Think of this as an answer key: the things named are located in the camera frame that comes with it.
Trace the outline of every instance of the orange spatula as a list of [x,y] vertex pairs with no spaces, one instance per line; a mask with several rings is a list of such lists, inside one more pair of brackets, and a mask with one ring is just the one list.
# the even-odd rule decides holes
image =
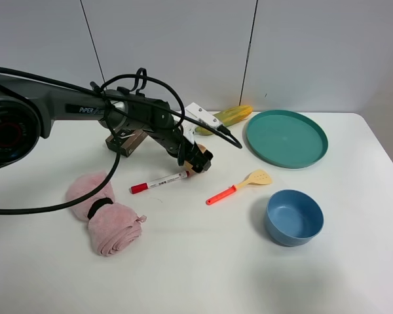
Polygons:
[[271,184],[272,183],[272,179],[271,177],[268,175],[268,173],[266,173],[263,170],[256,170],[254,172],[252,172],[249,177],[236,185],[233,185],[231,188],[226,189],[226,191],[223,191],[220,194],[217,194],[216,196],[213,196],[212,198],[208,199],[206,204],[207,205],[212,205],[215,202],[222,200],[223,198],[235,193],[238,189],[243,188],[244,186],[248,185],[248,184],[255,184],[255,185],[267,185],[267,184]]

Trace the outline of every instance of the red marker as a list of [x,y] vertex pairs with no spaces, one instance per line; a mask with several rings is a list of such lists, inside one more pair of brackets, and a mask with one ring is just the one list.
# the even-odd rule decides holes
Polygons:
[[167,177],[161,179],[157,179],[146,183],[141,183],[139,185],[134,185],[131,186],[131,193],[132,194],[140,193],[141,191],[147,190],[149,188],[155,188],[156,186],[160,186],[176,180],[184,179],[187,178],[188,176],[189,176],[189,171],[182,171],[176,173],[175,175],[168,175]]

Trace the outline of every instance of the green plate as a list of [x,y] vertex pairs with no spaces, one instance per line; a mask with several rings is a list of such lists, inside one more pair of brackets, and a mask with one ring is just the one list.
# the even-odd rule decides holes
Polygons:
[[328,139],[321,127],[292,111],[257,114],[249,121],[246,136],[259,157],[284,168],[308,167],[328,150]]

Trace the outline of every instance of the pink towel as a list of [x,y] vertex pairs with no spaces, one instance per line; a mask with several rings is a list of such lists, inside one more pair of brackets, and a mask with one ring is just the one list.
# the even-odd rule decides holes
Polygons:
[[[90,192],[105,177],[106,173],[100,172],[78,178],[67,191],[67,201]],[[112,186],[108,183],[95,196],[71,208],[83,221],[88,221],[88,216],[91,217],[88,230],[92,246],[103,256],[117,254],[137,239],[141,235],[141,223],[147,219],[146,216],[138,217],[131,208],[113,203],[114,201]]]

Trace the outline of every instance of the piper logo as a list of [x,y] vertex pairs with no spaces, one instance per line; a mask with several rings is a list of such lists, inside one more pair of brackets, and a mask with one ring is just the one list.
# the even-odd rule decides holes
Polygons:
[[90,108],[90,107],[80,107],[79,113],[97,113],[99,108]]

